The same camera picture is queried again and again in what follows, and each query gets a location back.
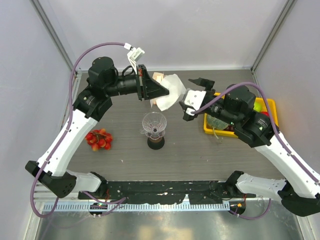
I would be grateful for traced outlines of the white paper coffee filter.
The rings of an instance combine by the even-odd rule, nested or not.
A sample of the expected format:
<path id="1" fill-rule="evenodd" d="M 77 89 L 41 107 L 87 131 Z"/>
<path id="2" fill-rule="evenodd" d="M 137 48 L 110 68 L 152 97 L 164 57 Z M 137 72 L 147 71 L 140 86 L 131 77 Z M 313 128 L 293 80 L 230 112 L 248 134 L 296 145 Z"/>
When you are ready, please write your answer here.
<path id="1" fill-rule="evenodd" d="M 169 90 L 168 95 L 158 97 L 155 100 L 156 106 L 163 112 L 183 98 L 186 88 L 177 74 L 165 76 L 160 85 Z"/>

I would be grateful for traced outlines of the clear plastic coffee dripper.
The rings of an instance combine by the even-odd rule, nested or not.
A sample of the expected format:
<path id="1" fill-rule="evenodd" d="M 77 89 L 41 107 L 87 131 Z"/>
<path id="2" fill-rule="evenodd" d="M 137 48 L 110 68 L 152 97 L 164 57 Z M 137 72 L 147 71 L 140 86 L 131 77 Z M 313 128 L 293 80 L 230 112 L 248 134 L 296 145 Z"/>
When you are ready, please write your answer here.
<path id="1" fill-rule="evenodd" d="M 141 125 L 140 133 L 156 140 L 165 135 L 167 119 L 160 112 L 149 112 L 144 115 Z"/>

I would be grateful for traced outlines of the black base glass carafe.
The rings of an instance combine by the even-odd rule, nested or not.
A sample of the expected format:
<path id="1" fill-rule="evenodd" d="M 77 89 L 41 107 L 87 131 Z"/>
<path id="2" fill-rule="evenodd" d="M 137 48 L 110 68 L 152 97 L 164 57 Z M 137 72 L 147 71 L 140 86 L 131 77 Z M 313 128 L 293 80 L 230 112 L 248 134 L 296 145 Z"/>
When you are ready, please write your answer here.
<path id="1" fill-rule="evenodd" d="M 147 145 L 152 150 L 160 150 L 165 145 L 165 131 L 158 133 L 147 132 Z"/>

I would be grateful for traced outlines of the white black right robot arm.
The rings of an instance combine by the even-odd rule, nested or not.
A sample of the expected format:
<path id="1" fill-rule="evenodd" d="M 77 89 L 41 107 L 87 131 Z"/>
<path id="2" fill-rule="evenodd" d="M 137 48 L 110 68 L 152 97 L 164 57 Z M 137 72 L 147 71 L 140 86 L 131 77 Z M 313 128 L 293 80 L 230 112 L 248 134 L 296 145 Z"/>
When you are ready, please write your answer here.
<path id="1" fill-rule="evenodd" d="M 320 175 L 285 139 L 262 89 L 252 82 L 241 82 L 215 95 L 214 81 L 197 78 L 190 82 L 204 90 L 186 90 L 179 102 L 183 119 L 192 121 L 207 114 L 232 125 L 239 140 L 266 157 L 284 176 L 276 180 L 234 171 L 225 182 L 227 193 L 269 198 L 300 217 L 319 213 Z"/>

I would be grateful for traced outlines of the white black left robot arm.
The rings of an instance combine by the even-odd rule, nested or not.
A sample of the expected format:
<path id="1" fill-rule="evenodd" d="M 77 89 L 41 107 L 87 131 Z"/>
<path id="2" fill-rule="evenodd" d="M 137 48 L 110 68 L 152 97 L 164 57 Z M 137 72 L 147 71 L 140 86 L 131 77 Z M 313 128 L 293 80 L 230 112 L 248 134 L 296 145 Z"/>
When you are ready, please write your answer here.
<path id="1" fill-rule="evenodd" d="M 107 193 L 107 181 L 101 175 L 67 170 L 69 162 L 90 130 L 112 106 L 112 97 L 137 94 L 139 100 L 167 96 L 169 90 L 152 79 L 141 64 L 131 74 L 119 74 L 110 57 L 99 57 L 88 70 L 87 87 L 72 105 L 72 115 L 46 153 L 37 161 L 30 160 L 25 169 L 58 198 L 70 193 L 90 193 L 102 199 Z"/>

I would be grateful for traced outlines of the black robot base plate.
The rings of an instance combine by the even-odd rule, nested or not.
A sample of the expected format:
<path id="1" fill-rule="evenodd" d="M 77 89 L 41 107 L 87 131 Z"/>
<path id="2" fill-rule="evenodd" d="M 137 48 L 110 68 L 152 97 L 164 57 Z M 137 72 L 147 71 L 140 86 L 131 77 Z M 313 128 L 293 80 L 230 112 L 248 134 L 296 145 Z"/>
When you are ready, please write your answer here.
<path id="1" fill-rule="evenodd" d="M 251 193 L 241 193 L 236 187 L 215 180 L 194 181 L 106 181 L 95 192 L 80 192 L 80 200 L 93 196 L 99 200 L 116 202 L 124 198 L 125 204 L 181 204 L 188 197 L 192 205 L 215 204 L 233 198 L 254 198 Z"/>

